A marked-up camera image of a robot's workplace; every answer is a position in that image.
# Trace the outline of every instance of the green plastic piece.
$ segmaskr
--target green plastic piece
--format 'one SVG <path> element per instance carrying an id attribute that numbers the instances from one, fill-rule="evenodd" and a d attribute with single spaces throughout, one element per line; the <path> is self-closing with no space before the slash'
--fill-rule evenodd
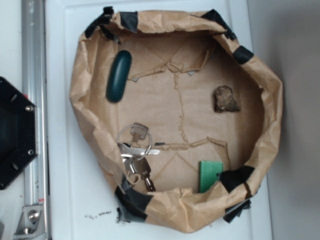
<path id="1" fill-rule="evenodd" d="M 120 51 L 115 56 L 105 92 L 106 99 L 112 103 L 119 102 L 124 96 L 131 62 L 132 56 L 128 51 Z"/>
<path id="2" fill-rule="evenodd" d="M 205 193 L 218 180 L 217 174 L 222 173 L 224 164 L 220 161 L 201 161 L 199 171 L 199 192 Z"/>

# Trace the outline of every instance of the green card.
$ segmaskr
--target green card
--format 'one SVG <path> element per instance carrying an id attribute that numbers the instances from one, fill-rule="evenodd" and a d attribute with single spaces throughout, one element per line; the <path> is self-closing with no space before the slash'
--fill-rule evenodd
<path id="1" fill-rule="evenodd" d="M 224 164 L 220 161 L 201 161 L 199 171 L 199 192 L 208 191 L 218 180 L 217 174 L 222 173 Z"/>

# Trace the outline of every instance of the metal rail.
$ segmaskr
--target metal rail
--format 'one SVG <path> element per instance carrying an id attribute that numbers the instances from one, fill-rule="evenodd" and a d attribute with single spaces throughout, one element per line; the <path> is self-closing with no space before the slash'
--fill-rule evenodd
<path id="1" fill-rule="evenodd" d="M 47 142 L 47 87 L 44 0 L 21 0 L 22 91 L 37 106 L 38 156 L 24 171 L 25 206 L 42 205 L 45 230 L 35 240 L 51 239 Z"/>

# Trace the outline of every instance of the brown rock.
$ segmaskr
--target brown rock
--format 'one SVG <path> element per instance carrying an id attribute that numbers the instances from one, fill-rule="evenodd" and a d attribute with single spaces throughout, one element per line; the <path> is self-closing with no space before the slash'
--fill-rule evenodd
<path id="1" fill-rule="evenodd" d="M 240 107 L 234 100 L 231 87 L 220 86 L 214 91 L 214 111 L 217 113 L 240 111 Z"/>

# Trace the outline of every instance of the white board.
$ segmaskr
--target white board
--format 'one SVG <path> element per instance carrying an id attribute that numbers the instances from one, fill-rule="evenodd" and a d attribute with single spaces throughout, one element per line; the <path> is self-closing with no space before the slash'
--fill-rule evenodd
<path id="1" fill-rule="evenodd" d="M 231 224 L 223 219 L 191 234 L 144 223 L 117 223 L 117 202 L 96 158 L 84 140 L 68 94 L 78 37 L 103 7 L 118 11 L 216 9 L 252 50 L 246 0 L 47 0 L 46 65 L 48 146 L 52 238 L 59 240 L 166 240 L 221 239 L 271 240 L 271 219 L 266 179 Z"/>

